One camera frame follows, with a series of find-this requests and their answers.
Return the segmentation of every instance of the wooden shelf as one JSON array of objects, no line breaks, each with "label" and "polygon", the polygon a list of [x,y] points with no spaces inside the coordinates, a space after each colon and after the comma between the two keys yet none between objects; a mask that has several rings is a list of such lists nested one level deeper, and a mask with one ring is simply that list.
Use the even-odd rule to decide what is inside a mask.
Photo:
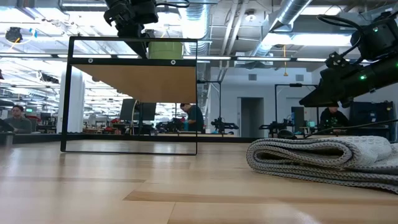
[{"label": "wooden shelf", "polygon": [[195,67],[72,64],[146,103],[196,103]]}]

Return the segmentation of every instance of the person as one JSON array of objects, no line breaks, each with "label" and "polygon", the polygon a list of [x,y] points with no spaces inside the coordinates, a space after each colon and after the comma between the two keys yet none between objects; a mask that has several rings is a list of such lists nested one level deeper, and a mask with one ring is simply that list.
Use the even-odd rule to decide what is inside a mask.
[{"label": "person", "polygon": [[4,121],[14,128],[17,134],[30,134],[32,132],[32,123],[29,119],[23,117],[24,108],[19,105],[12,107],[12,117],[6,118]]},{"label": "person", "polygon": [[188,114],[188,131],[200,131],[203,132],[203,114],[197,105],[191,105],[189,103],[181,103],[181,110]]},{"label": "person", "polygon": [[320,123],[322,129],[349,126],[347,117],[337,107],[326,108],[321,114]]}]

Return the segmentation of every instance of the folded towel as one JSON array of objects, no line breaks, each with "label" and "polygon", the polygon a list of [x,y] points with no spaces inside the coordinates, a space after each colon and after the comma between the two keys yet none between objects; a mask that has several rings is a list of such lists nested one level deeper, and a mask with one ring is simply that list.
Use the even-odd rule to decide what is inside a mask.
[{"label": "folded towel", "polygon": [[246,159],[262,174],[398,194],[398,144],[382,137],[260,139],[249,146]]}]

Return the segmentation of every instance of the door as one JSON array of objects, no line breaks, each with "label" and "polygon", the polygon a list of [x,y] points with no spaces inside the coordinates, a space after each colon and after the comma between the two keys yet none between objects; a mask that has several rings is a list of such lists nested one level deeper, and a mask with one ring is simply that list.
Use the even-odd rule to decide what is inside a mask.
[{"label": "door", "polygon": [[263,138],[264,130],[259,130],[259,126],[264,124],[264,99],[248,97],[238,99],[238,123],[241,137]]}]

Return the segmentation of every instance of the dark shirt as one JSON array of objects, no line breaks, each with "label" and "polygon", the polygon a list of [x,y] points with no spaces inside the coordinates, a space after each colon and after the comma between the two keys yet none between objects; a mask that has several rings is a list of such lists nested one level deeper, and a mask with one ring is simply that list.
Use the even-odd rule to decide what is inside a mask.
[{"label": "dark shirt", "polygon": [[18,134],[30,134],[32,132],[32,123],[26,118],[7,118],[5,122],[9,123],[13,128],[18,129]]},{"label": "dark shirt", "polygon": [[203,130],[203,114],[196,105],[192,105],[188,111],[188,120],[196,121],[193,124],[188,125],[188,131],[202,131]]},{"label": "dark shirt", "polygon": [[349,126],[348,119],[342,112],[331,113],[328,108],[322,112],[320,122],[322,129]]}]

